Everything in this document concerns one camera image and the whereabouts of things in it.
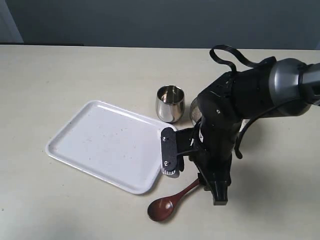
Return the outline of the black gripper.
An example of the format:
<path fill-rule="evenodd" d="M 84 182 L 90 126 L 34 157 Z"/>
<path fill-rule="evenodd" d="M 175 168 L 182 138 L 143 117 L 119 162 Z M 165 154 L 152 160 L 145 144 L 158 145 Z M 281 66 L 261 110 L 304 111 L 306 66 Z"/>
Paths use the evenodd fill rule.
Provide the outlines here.
<path fill-rule="evenodd" d="M 161 131 L 162 173 L 178 177 L 185 168 L 184 157 L 190 156 L 200 171 L 200 184 L 212 194 L 214 206 L 228 203 L 232 149 L 243 119 L 237 98 L 247 77 L 245 71 L 235 75 L 227 72 L 202 90 L 197 96 L 202 117 L 196 128 L 166 127 Z"/>

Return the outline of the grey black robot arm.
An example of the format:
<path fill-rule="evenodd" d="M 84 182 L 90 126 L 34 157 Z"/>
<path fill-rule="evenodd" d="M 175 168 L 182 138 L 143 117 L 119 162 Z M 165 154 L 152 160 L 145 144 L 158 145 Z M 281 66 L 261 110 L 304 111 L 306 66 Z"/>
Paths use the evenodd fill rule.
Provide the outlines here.
<path fill-rule="evenodd" d="M 195 126 L 161 132 L 162 172 L 178 176 L 188 157 L 214 205 L 223 206 L 232 157 L 243 157 L 240 144 L 247 129 L 258 119 L 300 116 L 319 105 L 320 66 L 271 57 L 249 70 L 224 73 L 196 100 L 201 118 Z"/>

